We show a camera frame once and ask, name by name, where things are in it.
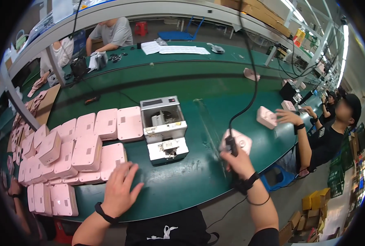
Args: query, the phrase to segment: green workbench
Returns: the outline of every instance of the green workbench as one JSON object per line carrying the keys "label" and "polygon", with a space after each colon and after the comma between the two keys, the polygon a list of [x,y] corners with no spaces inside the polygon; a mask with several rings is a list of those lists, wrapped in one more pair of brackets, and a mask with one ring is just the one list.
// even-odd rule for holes
{"label": "green workbench", "polygon": [[[184,44],[208,48],[205,43]],[[134,185],[144,181],[145,186],[136,203],[123,214],[121,221],[148,219],[177,212],[230,190],[231,177],[225,172],[224,163],[218,159],[217,148],[229,119],[251,100],[254,81],[243,76],[244,68],[250,67],[247,65],[250,63],[247,51],[239,47],[221,46],[224,47],[225,54],[205,56],[146,56],[141,50],[124,47],[123,51],[108,52],[109,55],[127,53],[121,61],[109,62],[103,70],[89,73],[85,82],[59,91],[47,122],[50,129],[88,113],[137,105],[120,92],[137,102],[172,95],[179,98],[188,124],[185,139],[190,152],[180,161],[153,167],[145,140],[124,144],[128,160],[138,163],[140,167]],[[277,61],[271,63],[273,67],[262,67],[260,65],[267,56],[253,53],[258,65],[257,71],[261,75],[258,96],[251,109],[234,120],[233,128],[252,139],[250,158],[256,171],[261,172],[292,148],[296,136],[291,124],[269,130],[256,121],[259,106],[265,106],[271,111],[281,108],[282,98],[278,91],[282,87],[282,79]],[[282,63],[282,66],[291,70],[287,64]],[[44,85],[41,90],[47,88],[48,85]],[[30,88],[23,92],[23,101],[30,100],[26,97],[29,90]],[[100,101],[84,106],[85,99],[97,94],[101,94]],[[318,97],[313,96],[307,103],[321,115],[321,101]],[[311,125],[307,114],[303,114],[303,119],[306,125]],[[116,142],[119,141],[106,141],[103,144]],[[6,140],[1,141],[0,149],[6,150],[6,145]],[[6,159],[6,153],[0,155],[0,163],[6,163]],[[95,203],[103,200],[104,189],[105,184],[75,186],[79,215],[63,219],[86,219],[94,212]]]}

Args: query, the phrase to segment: hand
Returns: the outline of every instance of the hand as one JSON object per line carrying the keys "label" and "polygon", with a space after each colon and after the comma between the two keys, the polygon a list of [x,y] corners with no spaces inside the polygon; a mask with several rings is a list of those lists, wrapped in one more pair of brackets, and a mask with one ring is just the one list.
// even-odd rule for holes
{"label": "hand", "polygon": [[105,198],[101,204],[105,214],[113,218],[120,217],[134,204],[144,185],[144,183],[139,183],[132,192],[129,192],[138,169],[137,164],[127,162],[111,173],[106,183]]}
{"label": "hand", "polygon": [[240,147],[237,147],[238,155],[234,157],[232,154],[222,151],[221,157],[228,162],[226,170],[230,172],[233,169],[241,179],[249,179],[255,172],[255,169],[249,159],[249,156]]}
{"label": "hand", "polygon": [[21,193],[21,184],[14,177],[10,180],[10,188],[8,190],[9,195],[19,195]]}
{"label": "hand", "polygon": [[283,109],[276,109],[275,111],[277,111],[275,114],[277,116],[280,116],[281,118],[277,119],[278,123],[287,123],[290,122],[293,125],[301,125],[304,123],[304,121],[295,113],[291,112],[291,111],[286,111]]}
{"label": "hand", "polygon": [[313,118],[317,118],[318,116],[315,114],[315,112],[313,111],[311,106],[304,106],[304,109],[306,109],[308,111],[308,115],[313,117]]}

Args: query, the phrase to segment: blue stool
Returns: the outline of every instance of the blue stool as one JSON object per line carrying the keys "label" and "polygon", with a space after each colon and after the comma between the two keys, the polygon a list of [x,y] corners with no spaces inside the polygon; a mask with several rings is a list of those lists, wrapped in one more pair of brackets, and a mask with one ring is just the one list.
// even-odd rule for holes
{"label": "blue stool", "polygon": [[[277,184],[275,184],[274,186],[270,186],[267,182],[266,177],[264,176],[265,173],[267,173],[269,170],[272,170],[274,168],[278,168],[281,172],[279,174],[277,174],[276,179],[277,179]],[[295,175],[285,171],[281,166],[277,165],[277,164],[273,164],[269,167],[268,170],[260,173],[260,180],[262,181],[264,187],[266,188],[266,190],[268,192],[270,191],[276,191],[278,189],[280,189],[281,187],[287,186],[288,184],[290,184],[293,180],[295,179]]]}

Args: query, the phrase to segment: black cap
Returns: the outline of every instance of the black cap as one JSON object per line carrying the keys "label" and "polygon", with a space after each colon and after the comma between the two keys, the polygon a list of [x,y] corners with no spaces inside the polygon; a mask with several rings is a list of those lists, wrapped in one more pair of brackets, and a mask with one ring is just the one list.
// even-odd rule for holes
{"label": "black cap", "polygon": [[355,120],[353,126],[356,126],[360,116],[362,115],[362,104],[355,94],[346,94],[342,98],[344,98],[347,105],[352,108],[352,118]]}

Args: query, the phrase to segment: black cable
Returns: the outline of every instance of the black cable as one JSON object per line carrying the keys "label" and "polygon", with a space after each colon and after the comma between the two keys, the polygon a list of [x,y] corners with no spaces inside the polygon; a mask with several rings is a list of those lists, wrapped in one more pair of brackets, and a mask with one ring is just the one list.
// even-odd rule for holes
{"label": "black cable", "polygon": [[255,75],[255,91],[254,91],[254,95],[251,99],[251,101],[249,102],[248,106],[246,106],[242,111],[238,112],[236,115],[234,115],[230,121],[229,121],[229,135],[232,137],[232,121],[237,118],[238,116],[242,115],[245,111],[247,111],[251,106],[252,104],[254,103],[255,99],[256,99],[256,95],[258,93],[258,77],[256,76],[256,69],[255,69],[255,62],[254,62],[254,58],[252,56],[252,51],[251,51],[251,48],[249,46],[249,40],[248,40],[248,35],[247,33],[244,31],[244,26],[243,26],[243,21],[241,19],[241,11],[242,11],[242,7],[243,7],[243,0],[240,0],[239,1],[239,22],[240,22],[240,26],[241,26],[241,30],[243,32],[243,37],[244,37],[244,42],[245,42],[245,45],[247,46],[247,49],[248,49],[248,53],[249,53],[249,58],[251,59],[251,64],[252,64],[252,69],[254,70],[254,75]]}
{"label": "black cable", "polygon": [[222,217],[222,219],[220,219],[220,220],[217,220],[217,221],[215,221],[214,223],[212,223],[211,225],[209,225],[207,228],[206,228],[206,230],[208,229],[208,228],[210,228],[213,224],[215,224],[215,223],[217,223],[217,222],[219,222],[219,221],[221,221],[221,220],[223,220],[223,218],[226,216],[226,214],[228,214],[232,209],[234,209],[238,204],[236,204],[236,205],[234,205],[231,209],[229,209],[225,214],[224,214],[224,216]]}

